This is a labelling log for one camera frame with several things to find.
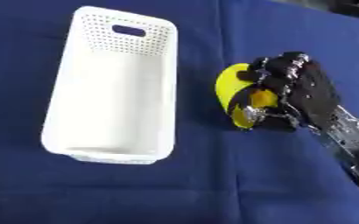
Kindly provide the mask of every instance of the blue fabric surface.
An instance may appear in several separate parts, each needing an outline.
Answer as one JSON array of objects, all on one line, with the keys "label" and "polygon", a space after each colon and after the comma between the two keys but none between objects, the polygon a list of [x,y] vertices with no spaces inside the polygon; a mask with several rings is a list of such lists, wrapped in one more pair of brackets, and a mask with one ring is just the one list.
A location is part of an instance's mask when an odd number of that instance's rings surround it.
[{"label": "blue fabric surface", "polygon": [[[179,28],[176,146],[153,165],[46,152],[39,133],[72,12],[132,11]],[[359,116],[359,20],[246,0],[0,0],[0,223],[359,223],[359,189],[306,131],[232,129],[215,99],[234,62],[303,50]]]}]

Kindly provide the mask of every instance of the table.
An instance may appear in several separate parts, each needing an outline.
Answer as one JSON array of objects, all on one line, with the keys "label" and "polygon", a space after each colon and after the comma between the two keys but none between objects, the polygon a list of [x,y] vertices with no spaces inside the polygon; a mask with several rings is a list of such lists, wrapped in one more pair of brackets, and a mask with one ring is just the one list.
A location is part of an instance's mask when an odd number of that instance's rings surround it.
[{"label": "table", "polygon": [[[179,28],[176,146],[156,164],[90,164],[39,135],[72,12],[94,5]],[[227,65],[310,53],[359,116],[359,20],[257,0],[0,0],[0,223],[359,223],[359,189],[305,130],[234,129]]]}]

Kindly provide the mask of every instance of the robotic arm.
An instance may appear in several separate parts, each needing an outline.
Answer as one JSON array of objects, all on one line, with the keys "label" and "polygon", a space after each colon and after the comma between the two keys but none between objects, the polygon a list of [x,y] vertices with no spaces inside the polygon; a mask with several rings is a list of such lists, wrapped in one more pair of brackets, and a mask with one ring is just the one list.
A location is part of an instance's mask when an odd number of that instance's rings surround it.
[{"label": "robotic arm", "polygon": [[308,128],[359,185],[359,119],[340,105],[332,82],[307,54],[285,52],[230,66],[215,90],[241,129]]}]

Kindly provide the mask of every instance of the white plastic basket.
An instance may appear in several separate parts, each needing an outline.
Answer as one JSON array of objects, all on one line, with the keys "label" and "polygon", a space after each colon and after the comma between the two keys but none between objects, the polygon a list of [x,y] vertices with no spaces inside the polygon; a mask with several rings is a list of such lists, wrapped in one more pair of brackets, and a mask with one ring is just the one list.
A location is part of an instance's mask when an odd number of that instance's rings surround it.
[{"label": "white plastic basket", "polygon": [[42,131],[53,153],[151,164],[174,145],[177,29],[90,6],[74,13]]}]

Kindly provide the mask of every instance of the yellow object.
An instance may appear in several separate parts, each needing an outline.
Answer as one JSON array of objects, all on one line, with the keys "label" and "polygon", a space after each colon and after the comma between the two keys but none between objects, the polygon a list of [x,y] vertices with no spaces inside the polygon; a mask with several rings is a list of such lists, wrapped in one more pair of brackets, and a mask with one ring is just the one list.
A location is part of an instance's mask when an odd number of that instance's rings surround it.
[{"label": "yellow object", "polygon": [[[238,104],[232,105],[233,98],[243,89],[253,85],[252,81],[239,80],[236,74],[247,71],[249,64],[234,64],[226,68],[217,78],[215,92],[226,114],[231,116],[235,126],[250,129],[255,123],[250,121],[243,113],[243,108]],[[250,106],[253,108],[277,107],[278,97],[272,91],[258,89],[250,94]]]}]

